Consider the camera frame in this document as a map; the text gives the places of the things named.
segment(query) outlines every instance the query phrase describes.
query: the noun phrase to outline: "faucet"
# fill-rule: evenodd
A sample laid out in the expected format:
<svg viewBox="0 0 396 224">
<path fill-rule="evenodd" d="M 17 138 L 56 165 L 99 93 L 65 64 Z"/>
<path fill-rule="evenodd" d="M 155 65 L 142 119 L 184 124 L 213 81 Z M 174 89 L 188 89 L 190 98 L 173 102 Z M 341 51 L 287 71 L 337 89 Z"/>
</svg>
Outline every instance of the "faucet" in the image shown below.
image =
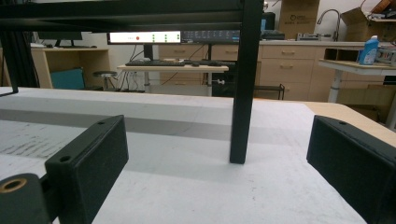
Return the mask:
<svg viewBox="0 0 396 224">
<path fill-rule="evenodd" d="M 329 12 L 329 11 L 334 11 L 334 12 L 336 12 L 336 13 L 338 14 L 337 27 L 335 27 L 334 35 L 332 36 L 332 40 L 333 40 L 333 41 L 338 41 L 338 32 L 339 32 L 339 30 L 340 30 L 340 20 L 341 20 L 341 15 L 340 15 L 340 12 L 339 12 L 339 11 L 337 11 L 336 9 L 328 9 L 328 10 L 324 11 L 324 12 L 321 14 L 321 16 L 320 16 L 320 18 L 319 18 L 317 24 L 321 24 L 321 21 L 323 20 L 324 14 L 326 14 L 326 13 Z"/>
</svg>

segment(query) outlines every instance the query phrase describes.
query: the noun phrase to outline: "monitor screen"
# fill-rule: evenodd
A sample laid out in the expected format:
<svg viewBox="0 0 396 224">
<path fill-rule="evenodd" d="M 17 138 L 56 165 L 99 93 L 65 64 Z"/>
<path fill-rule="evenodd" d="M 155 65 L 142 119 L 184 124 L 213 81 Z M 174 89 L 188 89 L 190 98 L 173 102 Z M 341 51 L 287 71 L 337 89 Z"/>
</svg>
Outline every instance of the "monitor screen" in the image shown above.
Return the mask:
<svg viewBox="0 0 396 224">
<path fill-rule="evenodd" d="M 183 31 L 181 41 L 182 43 L 237 44 L 239 34 L 239 30 Z"/>
<path fill-rule="evenodd" d="M 107 44 L 178 44 L 180 31 L 107 33 Z"/>
<path fill-rule="evenodd" d="M 48 40 L 82 40 L 81 32 L 37 32 L 40 39 Z"/>
</svg>

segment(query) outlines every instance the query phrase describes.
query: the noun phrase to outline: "drawer handle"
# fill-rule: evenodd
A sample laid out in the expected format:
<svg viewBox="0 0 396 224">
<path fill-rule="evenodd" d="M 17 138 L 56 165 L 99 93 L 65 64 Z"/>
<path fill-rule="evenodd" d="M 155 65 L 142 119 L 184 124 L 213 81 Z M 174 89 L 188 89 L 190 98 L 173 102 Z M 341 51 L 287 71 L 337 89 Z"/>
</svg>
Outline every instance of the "drawer handle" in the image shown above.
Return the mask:
<svg viewBox="0 0 396 224">
<path fill-rule="evenodd" d="M 294 65 L 292 65 L 292 64 L 288 64 L 288 65 L 281 64 L 281 65 L 280 65 L 280 68 L 287 68 L 287 69 L 291 69 L 291 68 L 293 68 L 293 67 L 294 67 Z"/>
<path fill-rule="evenodd" d="M 226 50 L 225 52 L 228 54 L 235 54 L 238 53 L 238 50 Z"/>
<path fill-rule="evenodd" d="M 293 55 L 293 54 L 295 54 L 296 52 L 293 50 L 293 51 L 285 51 L 285 50 L 282 50 L 282 54 L 285 54 L 285 55 Z"/>
</svg>

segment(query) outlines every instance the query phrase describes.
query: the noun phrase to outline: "keyboard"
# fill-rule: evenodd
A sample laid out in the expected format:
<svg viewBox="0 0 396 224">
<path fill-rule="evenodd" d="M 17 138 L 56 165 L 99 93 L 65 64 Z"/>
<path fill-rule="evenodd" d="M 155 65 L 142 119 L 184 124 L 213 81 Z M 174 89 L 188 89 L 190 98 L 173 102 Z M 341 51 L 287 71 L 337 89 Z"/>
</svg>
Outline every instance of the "keyboard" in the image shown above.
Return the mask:
<svg viewBox="0 0 396 224">
<path fill-rule="evenodd" d="M 208 66 L 235 66 L 235 62 L 224 62 L 217 60 L 201 60 L 201 61 L 190 61 L 185 60 L 185 64 L 198 63 L 200 65 L 208 65 Z"/>
<path fill-rule="evenodd" d="M 185 63 L 181 62 L 168 62 L 168 61 L 131 61 L 125 64 L 125 66 L 184 66 Z"/>
</svg>

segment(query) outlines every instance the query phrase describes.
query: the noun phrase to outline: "wooden desk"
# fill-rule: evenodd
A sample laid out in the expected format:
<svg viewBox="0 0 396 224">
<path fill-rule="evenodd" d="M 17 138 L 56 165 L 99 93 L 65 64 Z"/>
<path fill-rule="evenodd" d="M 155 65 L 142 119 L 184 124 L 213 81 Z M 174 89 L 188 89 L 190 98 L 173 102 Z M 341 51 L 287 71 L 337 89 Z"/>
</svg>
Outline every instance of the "wooden desk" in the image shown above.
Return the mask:
<svg viewBox="0 0 396 224">
<path fill-rule="evenodd" d="M 184 66 L 126 66 L 126 65 L 120 65 L 117 68 L 122 71 L 126 71 L 126 72 L 145 72 L 145 92 L 152 92 L 151 84 L 149 82 L 149 72 L 208 73 L 207 84 L 206 84 L 207 96 L 212 95 L 212 73 L 223 73 L 225 71 L 228 71 L 227 66 L 199 65 L 197 67 L 194 67 L 189 64 L 186 64 Z"/>
<path fill-rule="evenodd" d="M 108 49 L 32 49 L 35 70 L 40 81 L 40 88 L 52 89 L 51 72 L 82 67 L 86 86 L 103 86 L 104 81 L 92 75 L 95 71 L 110 70 Z"/>
<path fill-rule="evenodd" d="M 393 146 L 396 134 L 344 105 L 255 99 L 252 108 L 237 165 L 233 99 L 20 88 L 0 98 L 0 179 L 42 176 L 45 159 L 92 122 L 123 114 L 130 160 L 93 223 L 365 223 L 306 162 L 312 119 L 342 117 Z"/>
<path fill-rule="evenodd" d="M 343 72 L 351 72 L 362 76 L 396 76 L 396 67 L 383 64 L 360 65 L 354 62 L 342 62 L 331 60 L 319 60 L 319 65 L 335 69 L 334 80 L 330 89 L 329 101 L 335 103 L 337 100 L 338 90 L 340 89 L 341 76 Z M 389 110 L 386 126 L 394 129 L 396 125 L 396 97 Z"/>
</svg>

